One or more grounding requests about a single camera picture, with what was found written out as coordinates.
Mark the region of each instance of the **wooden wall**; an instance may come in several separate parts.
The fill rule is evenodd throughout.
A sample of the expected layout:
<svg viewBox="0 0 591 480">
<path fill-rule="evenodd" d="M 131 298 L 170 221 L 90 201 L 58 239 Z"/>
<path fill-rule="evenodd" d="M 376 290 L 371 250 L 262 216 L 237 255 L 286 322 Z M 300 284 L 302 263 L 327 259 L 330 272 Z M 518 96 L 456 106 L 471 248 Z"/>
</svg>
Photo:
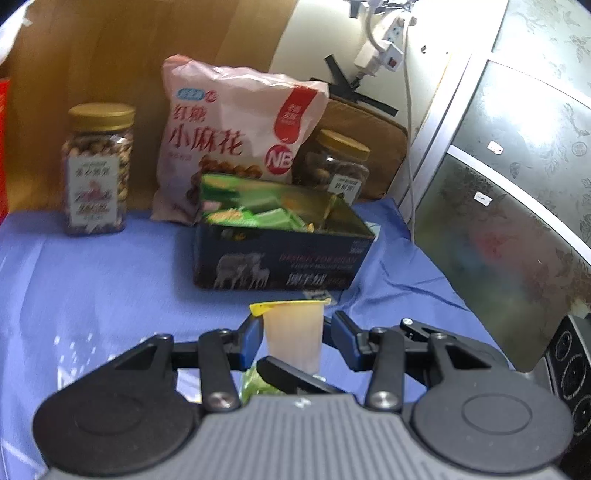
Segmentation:
<svg viewBox="0 0 591 480">
<path fill-rule="evenodd" d="M 5 70 L 10 210 L 59 209 L 68 109 L 137 107 L 129 207 L 149 208 L 168 101 L 162 61 L 184 54 L 267 70 L 297 0 L 36 0 Z"/>
</svg>

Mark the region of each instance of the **black box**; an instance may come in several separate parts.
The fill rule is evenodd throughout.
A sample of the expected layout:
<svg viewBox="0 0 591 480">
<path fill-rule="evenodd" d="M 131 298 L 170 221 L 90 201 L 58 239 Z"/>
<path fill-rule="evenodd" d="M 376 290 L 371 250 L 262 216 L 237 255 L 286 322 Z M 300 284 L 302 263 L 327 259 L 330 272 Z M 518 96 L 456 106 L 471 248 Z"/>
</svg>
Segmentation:
<svg viewBox="0 0 591 480">
<path fill-rule="evenodd" d="M 205 174 L 203 219 L 196 227 L 194 282 L 234 290 L 344 290 L 351 285 L 374 235 L 345 201 L 303 187 Z M 215 211 L 280 207 L 304 231 L 209 223 Z"/>
</svg>

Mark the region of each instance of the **pink snack bag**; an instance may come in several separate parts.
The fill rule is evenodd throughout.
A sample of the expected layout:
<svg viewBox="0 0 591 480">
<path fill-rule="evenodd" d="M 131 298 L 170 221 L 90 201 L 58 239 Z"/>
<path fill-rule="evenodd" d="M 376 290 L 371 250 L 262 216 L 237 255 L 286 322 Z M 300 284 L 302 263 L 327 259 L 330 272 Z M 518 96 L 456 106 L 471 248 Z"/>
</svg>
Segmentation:
<svg viewBox="0 0 591 480">
<path fill-rule="evenodd" d="M 165 60 L 162 71 L 170 113 L 153 220 L 193 223 L 208 171 L 291 182 L 293 158 L 328 103 L 325 83 L 180 55 Z"/>
</svg>

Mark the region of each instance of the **plastic cup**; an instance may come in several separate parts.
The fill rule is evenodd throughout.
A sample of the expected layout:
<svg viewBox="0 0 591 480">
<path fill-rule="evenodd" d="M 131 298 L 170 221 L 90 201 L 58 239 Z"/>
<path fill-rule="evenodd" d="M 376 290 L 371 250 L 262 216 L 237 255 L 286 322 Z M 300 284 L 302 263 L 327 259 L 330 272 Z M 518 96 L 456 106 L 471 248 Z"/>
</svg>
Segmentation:
<svg viewBox="0 0 591 480">
<path fill-rule="evenodd" d="M 251 305 L 262 315 L 269 355 L 310 375 L 320 370 L 324 305 L 330 300 L 295 300 Z"/>
</svg>

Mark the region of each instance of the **plastic jar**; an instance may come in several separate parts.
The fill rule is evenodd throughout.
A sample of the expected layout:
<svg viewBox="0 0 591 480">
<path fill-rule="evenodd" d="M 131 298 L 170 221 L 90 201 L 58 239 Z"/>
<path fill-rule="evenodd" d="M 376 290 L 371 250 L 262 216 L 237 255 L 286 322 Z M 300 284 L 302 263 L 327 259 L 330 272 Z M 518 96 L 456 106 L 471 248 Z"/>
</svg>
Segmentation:
<svg viewBox="0 0 591 480">
<path fill-rule="evenodd" d="M 62 147 L 66 232 L 120 232 L 125 228 L 135 108 L 83 103 L 68 113 L 73 133 Z"/>
<path fill-rule="evenodd" d="M 369 170 L 364 165 L 370 149 L 352 138 L 320 130 L 316 148 L 308 152 L 294 173 L 295 182 L 316 190 L 342 194 L 351 205 L 361 193 Z"/>
</svg>

